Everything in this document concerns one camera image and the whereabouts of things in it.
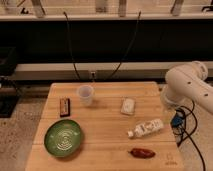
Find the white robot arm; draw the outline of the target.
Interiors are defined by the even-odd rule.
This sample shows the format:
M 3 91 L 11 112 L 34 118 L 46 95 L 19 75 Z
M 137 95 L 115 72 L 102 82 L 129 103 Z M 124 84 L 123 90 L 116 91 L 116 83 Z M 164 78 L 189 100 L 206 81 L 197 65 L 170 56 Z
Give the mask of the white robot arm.
M 205 82 L 208 68 L 203 62 L 192 61 L 171 68 L 165 75 L 166 85 L 161 101 L 167 108 L 176 108 L 189 98 L 213 114 L 213 87 Z

